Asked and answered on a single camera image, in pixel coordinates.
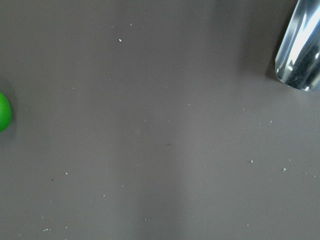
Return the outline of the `green lime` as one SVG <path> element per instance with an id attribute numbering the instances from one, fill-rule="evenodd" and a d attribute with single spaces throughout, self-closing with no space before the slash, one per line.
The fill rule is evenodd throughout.
<path id="1" fill-rule="evenodd" d="M 6 130 L 12 122 L 12 108 L 7 97 L 0 93 L 0 131 Z"/>

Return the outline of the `metal scoop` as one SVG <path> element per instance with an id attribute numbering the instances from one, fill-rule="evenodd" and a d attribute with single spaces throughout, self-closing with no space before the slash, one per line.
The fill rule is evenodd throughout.
<path id="1" fill-rule="evenodd" d="M 320 2 L 299 0 L 274 61 L 283 84 L 313 92 L 320 90 Z"/>

